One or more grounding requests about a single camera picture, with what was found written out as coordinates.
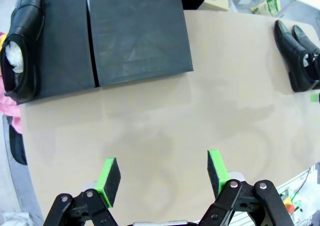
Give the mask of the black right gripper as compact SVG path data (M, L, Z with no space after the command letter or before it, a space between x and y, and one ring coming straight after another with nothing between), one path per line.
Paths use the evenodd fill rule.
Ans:
M320 80L320 56L318 54L310 54L309 56L310 63L309 66L313 70L314 76L316 80ZM320 94L319 93L313 93L310 96L311 102L320 102Z

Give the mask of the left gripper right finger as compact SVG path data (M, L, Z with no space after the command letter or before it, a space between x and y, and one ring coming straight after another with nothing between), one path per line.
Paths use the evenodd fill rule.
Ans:
M254 185L231 178L217 149L207 151L207 171L215 201L199 226L228 226L237 212L246 212L255 226L293 226L275 185L260 180Z

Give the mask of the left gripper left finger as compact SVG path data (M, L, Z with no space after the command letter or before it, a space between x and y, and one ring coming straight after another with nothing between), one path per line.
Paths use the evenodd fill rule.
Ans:
M44 221L45 226L84 226L90 221L94 226L116 226L110 213L121 181L117 159L107 158L94 188L73 197L61 193L55 198Z

